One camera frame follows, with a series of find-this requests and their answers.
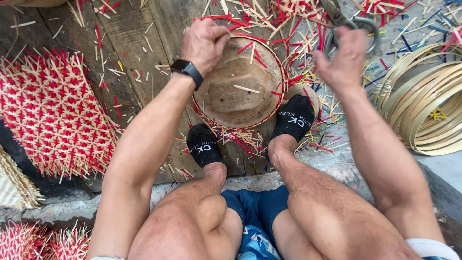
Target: red woven piece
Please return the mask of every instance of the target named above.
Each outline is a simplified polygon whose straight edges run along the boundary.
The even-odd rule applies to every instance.
[[[90,242],[90,232],[86,227],[71,230],[55,230],[47,243],[43,260],[84,260]]]
[[[44,249],[45,228],[35,225],[10,223],[0,231],[0,259],[36,260]]]
[[[38,170],[53,177],[103,173],[118,125],[97,102],[83,57],[46,55],[0,68],[0,115]]]

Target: hand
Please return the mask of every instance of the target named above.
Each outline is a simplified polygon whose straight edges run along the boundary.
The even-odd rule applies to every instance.
[[[196,20],[186,28],[181,44],[181,58],[190,61],[205,78],[217,65],[230,39],[230,31],[210,18]]]
[[[339,51],[328,62],[322,51],[315,51],[316,71],[341,97],[344,93],[361,92],[361,74],[365,62],[367,35],[364,30],[337,29]]]

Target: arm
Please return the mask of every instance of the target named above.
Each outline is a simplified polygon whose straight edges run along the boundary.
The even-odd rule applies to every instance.
[[[374,110],[360,85],[367,42],[365,33],[346,28],[339,28],[338,33],[341,40],[339,53],[331,63],[322,53],[316,53],[316,67],[342,102],[356,166],[366,180],[377,208],[403,238],[444,242],[421,169]]]
[[[191,61],[205,77],[220,59],[228,35],[226,27],[211,19],[195,21],[185,31],[183,59]],[[191,77],[175,73],[127,127],[104,177],[88,259],[127,258],[149,215],[156,172],[173,145],[180,117],[195,87]]]

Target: ck logo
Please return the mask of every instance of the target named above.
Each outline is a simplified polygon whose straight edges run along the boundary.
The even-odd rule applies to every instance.
[[[290,120],[289,123],[293,122],[294,124],[298,124],[301,127],[305,126],[305,123],[303,122],[303,120],[295,118],[295,117],[290,117],[290,118],[292,118],[292,120]]]
[[[200,154],[200,153],[203,152],[203,151],[208,151],[208,150],[210,150],[210,149],[211,149],[211,147],[210,147],[210,145],[208,145],[208,144],[207,144],[207,145],[204,145],[204,146],[201,146],[201,147],[198,148],[198,150],[199,150],[199,153],[198,153],[198,154]]]

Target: foot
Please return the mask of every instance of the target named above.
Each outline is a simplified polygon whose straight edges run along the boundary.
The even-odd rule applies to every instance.
[[[276,126],[268,143],[268,162],[274,165],[273,159],[277,159],[278,154],[287,150],[293,153],[314,120],[315,110],[310,98],[300,94],[291,97],[284,109],[278,112]]]
[[[191,127],[186,143],[194,161],[201,168],[204,169],[207,164],[213,162],[224,163],[217,138],[206,125],[198,124]]]

